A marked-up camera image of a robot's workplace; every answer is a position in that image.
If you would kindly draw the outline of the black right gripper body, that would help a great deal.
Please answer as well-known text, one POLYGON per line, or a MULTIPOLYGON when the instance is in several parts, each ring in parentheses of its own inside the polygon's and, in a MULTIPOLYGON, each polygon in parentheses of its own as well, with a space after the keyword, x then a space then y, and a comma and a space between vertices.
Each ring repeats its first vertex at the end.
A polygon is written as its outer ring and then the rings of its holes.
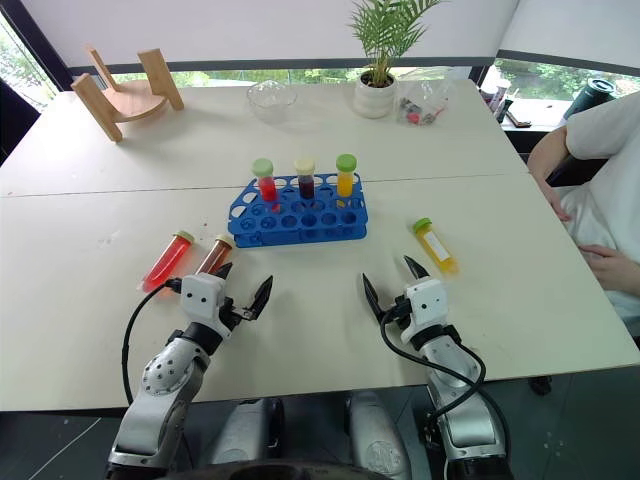
POLYGON ((404 295, 395 298, 395 303, 384 313, 381 324, 395 323, 399 328, 407 328, 411 322, 411 301, 404 295))

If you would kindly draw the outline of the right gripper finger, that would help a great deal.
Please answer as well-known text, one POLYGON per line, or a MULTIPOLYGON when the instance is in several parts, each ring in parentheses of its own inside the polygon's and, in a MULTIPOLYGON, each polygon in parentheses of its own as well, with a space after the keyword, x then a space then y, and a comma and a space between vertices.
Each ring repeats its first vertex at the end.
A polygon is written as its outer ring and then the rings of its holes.
POLYGON ((409 271, 416 280, 424 280, 430 276, 425 267, 408 255, 404 255, 403 259, 409 268, 409 271))
POLYGON ((376 321, 381 322, 384 318, 385 311, 381 308, 378 294, 365 273, 362 274, 362 282, 367 303, 371 308, 376 321))

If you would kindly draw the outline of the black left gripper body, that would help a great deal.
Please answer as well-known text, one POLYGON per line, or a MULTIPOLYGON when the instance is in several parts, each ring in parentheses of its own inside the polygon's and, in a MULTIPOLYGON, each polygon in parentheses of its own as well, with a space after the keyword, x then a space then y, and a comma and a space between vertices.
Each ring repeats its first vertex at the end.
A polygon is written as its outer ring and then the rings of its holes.
POLYGON ((242 321, 252 321, 253 312, 236 306, 232 298, 225 297, 219 308, 219 320, 229 331, 233 331, 242 321))

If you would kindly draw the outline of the person right hand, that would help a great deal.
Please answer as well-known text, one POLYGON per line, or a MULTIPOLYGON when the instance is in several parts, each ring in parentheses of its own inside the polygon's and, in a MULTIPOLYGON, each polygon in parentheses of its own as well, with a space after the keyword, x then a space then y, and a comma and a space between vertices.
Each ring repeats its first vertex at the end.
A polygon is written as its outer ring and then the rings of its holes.
POLYGON ((546 182, 542 184, 541 191, 559 220, 562 222, 569 221, 571 216, 563 209, 558 193, 546 182))

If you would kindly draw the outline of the person left hand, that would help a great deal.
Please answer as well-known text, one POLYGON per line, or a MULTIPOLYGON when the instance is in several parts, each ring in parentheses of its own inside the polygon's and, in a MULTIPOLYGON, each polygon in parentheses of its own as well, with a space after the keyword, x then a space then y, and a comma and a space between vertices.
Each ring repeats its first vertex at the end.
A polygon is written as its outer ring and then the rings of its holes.
POLYGON ((579 249, 604 290, 633 291, 636 270, 633 261, 617 250, 600 245, 581 245, 579 249))

